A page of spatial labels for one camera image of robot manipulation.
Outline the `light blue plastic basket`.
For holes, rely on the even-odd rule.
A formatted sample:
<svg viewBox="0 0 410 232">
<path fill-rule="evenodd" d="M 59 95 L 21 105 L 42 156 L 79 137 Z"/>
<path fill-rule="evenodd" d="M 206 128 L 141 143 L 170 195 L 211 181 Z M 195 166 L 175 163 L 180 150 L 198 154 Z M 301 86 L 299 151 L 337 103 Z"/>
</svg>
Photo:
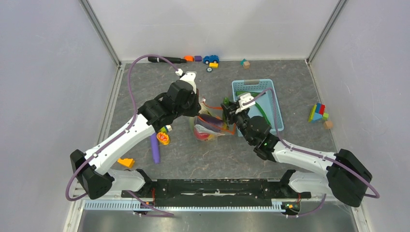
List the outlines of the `light blue plastic basket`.
<svg viewBox="0 0 410 232">
<path fill-rule="evenodd" d="M 232 93 L 233 100 L 238 100 L 236 91 L 248 91 L 248 92 L 262 92 L 267 88 L 274 88 L 274 83 L 271 79 L 254 79 L 254 80 L 234 80 L 232 81 Z M 277 131 L 284 130 L 284 124 L 281 117 L 280 107 L 275 92 L 270 90 L 264 93 L 260 98 L 256 100 L 263 110 L 265 111 L 272 129 L 270 132 L 276 135 Z M 262 116 L 255 105 L 250 107 L 248 112 L 249 117 Z"/>
</svg>

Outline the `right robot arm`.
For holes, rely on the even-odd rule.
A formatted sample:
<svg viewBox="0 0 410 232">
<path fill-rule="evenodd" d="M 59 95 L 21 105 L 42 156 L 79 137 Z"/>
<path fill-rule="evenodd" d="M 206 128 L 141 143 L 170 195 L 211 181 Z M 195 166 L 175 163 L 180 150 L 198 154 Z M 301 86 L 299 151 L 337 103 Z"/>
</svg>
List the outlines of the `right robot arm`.
<svg viewBox="0 0 410 232">
<path fill-rule="evenodd" d="M 292 197 L 297 192 L 332 194 L 352 207 L 359 207 L 364 197 L 370 197 L 366 191 L 372 174 L 351 151 L 321 152 L 289 144 L 270 132 L 271 126 L 262 116 L 250 117 L 248 109 L 240 110 L 239 103 L 227 101 L 221 107 L 227 121 L 237 126 L 259 158 L 307 170 L 284 175 L 285 181 L 279 184 L 283 196 Z"/>
</svg>

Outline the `green cucumber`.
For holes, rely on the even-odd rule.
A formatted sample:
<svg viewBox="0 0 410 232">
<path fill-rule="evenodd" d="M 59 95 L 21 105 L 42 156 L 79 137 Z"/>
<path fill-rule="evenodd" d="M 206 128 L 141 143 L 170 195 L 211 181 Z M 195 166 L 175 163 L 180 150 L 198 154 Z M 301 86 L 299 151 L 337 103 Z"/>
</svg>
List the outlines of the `green cucumber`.
<svg viewBox="0 0 410 232">
<path fill-rule="evenodd" d="M 229 106 L 229 102 L 230 102 L 229 98 L 228 98 L 228 97 L 225 97 L 225 98 L 223 99 L 222 104 L 223 104 L 225 107 L 228 107 L 228 106 Z"/>
</svg>

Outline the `purple eggplant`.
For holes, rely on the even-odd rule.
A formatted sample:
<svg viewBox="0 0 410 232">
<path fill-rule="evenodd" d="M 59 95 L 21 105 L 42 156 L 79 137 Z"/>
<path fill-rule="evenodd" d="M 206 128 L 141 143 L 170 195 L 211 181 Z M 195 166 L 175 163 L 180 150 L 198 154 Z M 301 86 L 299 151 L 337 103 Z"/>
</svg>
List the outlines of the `purple eggplant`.
<svg viewBox="0 0 410 232">
<path fill-rule="evenodd" d="M 208 114 L 199 114 L 199 117 L 205 122 L 217 127 L 223 127 L 224 121 Z"/>
</svg>

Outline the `clear zip top bag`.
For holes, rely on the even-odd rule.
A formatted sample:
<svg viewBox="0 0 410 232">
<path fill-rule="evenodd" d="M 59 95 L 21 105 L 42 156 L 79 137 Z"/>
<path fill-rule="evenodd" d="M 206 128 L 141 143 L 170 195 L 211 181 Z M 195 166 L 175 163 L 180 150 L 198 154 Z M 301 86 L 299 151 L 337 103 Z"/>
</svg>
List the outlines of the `clear zip top bag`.
<svg viewBox="0 0 410 232">
<path fill-rule="evenodd" d="M 199 114 L 189 118 L 190 128 L 199 141 L 212 141 L 221 136 L 234 135 L 236 125 L 229 125 L 222 115 L 222 108 L 206 104 L 206 99 L 199 100 Z"/>
</svg>

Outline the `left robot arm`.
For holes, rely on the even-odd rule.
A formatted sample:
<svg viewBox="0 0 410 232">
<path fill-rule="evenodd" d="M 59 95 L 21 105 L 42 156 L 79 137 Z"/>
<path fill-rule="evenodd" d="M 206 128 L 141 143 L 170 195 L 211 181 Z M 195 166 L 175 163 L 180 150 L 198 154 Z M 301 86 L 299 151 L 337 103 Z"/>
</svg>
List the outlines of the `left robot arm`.
<svg viewBox="0 0 410 232">
<path fill-rule="evenodd" d="M 199 97 L 195 81 L 181 78 L 167 92 L 146 101 L 122 128 L 101 144 L 70 155 L 73 179 L 77 179 L 90 199 L 98 199 L 110 190 L 131 190 L 140 197 L 148 196 L 152 184 L 138 171 L 114 171 L 111 166 L 142 140 L 171 125 L 180 116 L 199 113 Z"/>
</svg>

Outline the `red apple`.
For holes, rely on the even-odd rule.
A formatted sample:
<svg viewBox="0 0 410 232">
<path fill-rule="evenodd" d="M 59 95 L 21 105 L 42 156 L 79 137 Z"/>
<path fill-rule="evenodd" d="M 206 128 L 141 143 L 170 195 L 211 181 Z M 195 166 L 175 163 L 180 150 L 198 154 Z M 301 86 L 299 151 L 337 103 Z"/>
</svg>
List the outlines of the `red apple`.
<svg viewBox="0 0 410 232">
<path fill-rule="evenodd" d="M 193 134 L 195 138 L 200 141 L 210 141 L 214 139 L 214 135 L 210 133 L 198 132 L 196 129 L 193 130 Z"/>
</svg>

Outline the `green chili pepper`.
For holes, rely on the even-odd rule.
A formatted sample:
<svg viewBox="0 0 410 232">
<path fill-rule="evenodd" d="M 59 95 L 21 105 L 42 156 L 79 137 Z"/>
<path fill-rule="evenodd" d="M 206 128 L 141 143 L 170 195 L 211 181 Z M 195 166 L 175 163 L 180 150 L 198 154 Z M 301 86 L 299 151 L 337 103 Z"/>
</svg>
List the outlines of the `green chili pepper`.
<svg viewBox="0 0 410 232">
<path fill-rule="evenodd" d="M 236 92 L 235 92 L 236 96 L 239 96 L 239 95 L 244 94 L 244 93 L 248 93 L 248 91 L 236 91 Z M 256 96 L 259 94 L 259 92 L 249 92 L 249 93 L 251 94 L 252 97 L 256 97 Z M 264 119 L 266 120 L 267 124 L 268 124 L 268 125 L 271 125 L 271 123 L 270 123 L 270 121 L 269 121 L 269 119 L 268 119 L 268 117 L 267 117 L 265 111 L 263 110 L 263 108 L 262 108 L 258 103 L 255 103 L 255 106 L 256 106 L 256 108 L 259 110 L 259 112 L 261 113 L 261 115 L 264 117 Z"/>
</svg>

